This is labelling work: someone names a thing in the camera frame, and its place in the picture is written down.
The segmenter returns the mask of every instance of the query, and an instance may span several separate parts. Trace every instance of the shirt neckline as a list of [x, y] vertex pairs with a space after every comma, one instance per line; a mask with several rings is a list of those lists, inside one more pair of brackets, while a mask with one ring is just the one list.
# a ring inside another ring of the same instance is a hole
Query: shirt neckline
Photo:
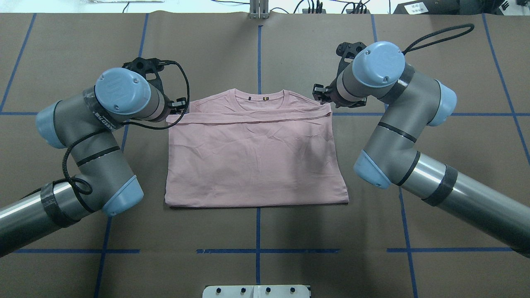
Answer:
[[287, 90], [281, 90], [279, 92], [276, 92], [276, 93], [269, 93], [269, 94], [251, 94], [251, 93], [246, 93], [246, 92], [243, 92], [243, 91], [240, 91], [238, 89], [230, 89], [228, 91], [228, 99], [230, 101], [230, 103], [232, 104], [232, 106], [234, 107], [234, 109], [240, 111], [240, 112], [248, 112], [248, 111], [255, 111], [255, 110], [248, 110], [248, 109], [245, 109], [243, 108], [240, 104], [239, 104], [239, 101], [240, 100], [245, 100], [249, 97], [251, 98], [266, 98], [268, 97], [269, 100], [278, 100], [278, 99], [281, 99], [282, 102], [280, 104], [279, 107], [275, 108], [275, 109], [281, 109], [283, 107], [285, 107], [288, 103], [288, 96], [289, 96], [289, 91]]

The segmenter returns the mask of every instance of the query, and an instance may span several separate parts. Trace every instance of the black strap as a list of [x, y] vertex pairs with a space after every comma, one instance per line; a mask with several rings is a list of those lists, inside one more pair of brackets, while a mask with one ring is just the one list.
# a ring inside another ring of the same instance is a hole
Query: black strap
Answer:
[[105, 149], [105, 150], [102, 150], [102, 151], [99, 151], [97, 153], [94, 153], [92, 155], [90, 155], [89, 157], [85, 157], [83, 158], [82, 160], [76, 162], [77, 166], [82, 166], [83, 164], [89, 162], [89, 161], [93, 161], [99, 157], [102, 157], [106, 154], [109, 154], [111, 152], [114, 152], [114, 151], [118, 151], [120, 150], [120, 147], [119, 146], [114, 146], [112, 148], [108, 148], [108, 149]]
[[391, 130], [391, 131], [393, 131], [393, 132], [395, 132], [395, 133], [397, 133], [399, 135], [402, 135], [403, 137], [411, 140], [413, 143], [416, 143], [416, 141], [418, 140], [415, 137], [413, 137], [412, 135], [409, 135], [408, 133], [406, 133], [406, 132], [400, 130], [399, 128], [394, 127], [394, 126], [392, 126], [390, 124], [386, 124], [385, 122], [379, 122], [377, 125], [379, 125], [381, 127], [384, 127], [386, 129], [389, 129], [389, 130]]
[[405, 174], [405, 176], [403, 176], [403, 179], [401, 179], [401, 181], [399, 181], [396, 184], [397, 186], [402, 186], [403, 183], [405, 183], [405, 181], [410, 177], [410, 174], [412, 174], [412, 171], [414, 171], [414, 168], [416, 167], [416, 165], [418, 164], [418, 161], [420, 160], [420, 156], [421, 156], [421, 153], [419, 151], [416, 151], [416, 157], [414, 158], [414, 161], [410, 165], [410, 168]]
[[428, 198], [423, 199], [423, 201], [431, 206], [438, 206], [451, 194], [457, 178], [458, 171], [449, 165], [445, 165], [445, 174], [438, 188]]
[[44, 211], [46, 214], [48, 214], [48, 217], [51, 219], [51, 221], [53, 221], [56, 225], [60, 227], [69, 227], [78, 222], [64, 213], [57, 204], [54, 195], [53, 183], [48, 183], [42, 187], [40, 191], [40, 201]]
[[397, 80], [397, 82], [390, 88], [390, 90], [381, 98], [378, 98], [382, 102], [386, 104], [393, 103], [398, 97], [403, 94], [405, 89], [409, 86], [410, 81], [412, 80], [412, 77], [414, 77], [414, 73], [416, 71], [414, 70], [414, 67], [412, 67], [410, 64], [405, 64], [405, 70], [401, 74], [400, 78]]

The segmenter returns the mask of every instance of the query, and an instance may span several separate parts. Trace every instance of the metal tube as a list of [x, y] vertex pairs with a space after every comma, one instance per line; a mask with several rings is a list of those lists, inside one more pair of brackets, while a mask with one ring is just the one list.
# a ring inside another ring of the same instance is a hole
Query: metal tube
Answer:
[[424, 154], [402, 187], [530, 257], [530, 207]]
[[[68, 183], [55, 185], [54, 195], [61, 210], [72, 219], [78, 221], [89, 214]], [[44, 210], [40, 191], [14, 202], [0, 210], [0, 257], [60, 228]]]
[[530, 207], [461, 173], [438, 207], [530, 257]]

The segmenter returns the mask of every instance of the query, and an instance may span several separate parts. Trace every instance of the white mounting plate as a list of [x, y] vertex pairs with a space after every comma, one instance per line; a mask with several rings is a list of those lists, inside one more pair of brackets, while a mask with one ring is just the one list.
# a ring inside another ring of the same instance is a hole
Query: white mounting plate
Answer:
[[311, 298], [311, 291], [304, 285], [207, 286], [202, 298]]

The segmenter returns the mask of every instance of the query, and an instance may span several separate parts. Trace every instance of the white bracket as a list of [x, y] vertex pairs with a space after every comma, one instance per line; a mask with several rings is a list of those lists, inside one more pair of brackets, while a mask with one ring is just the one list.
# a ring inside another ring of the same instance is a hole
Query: white bracket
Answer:
[[269, 0], [250, 0], [251, 19], [268, 19], [269, 18]]
[[207, 286], [202, 298], [311, 298], [310, 289], [304, 285]]

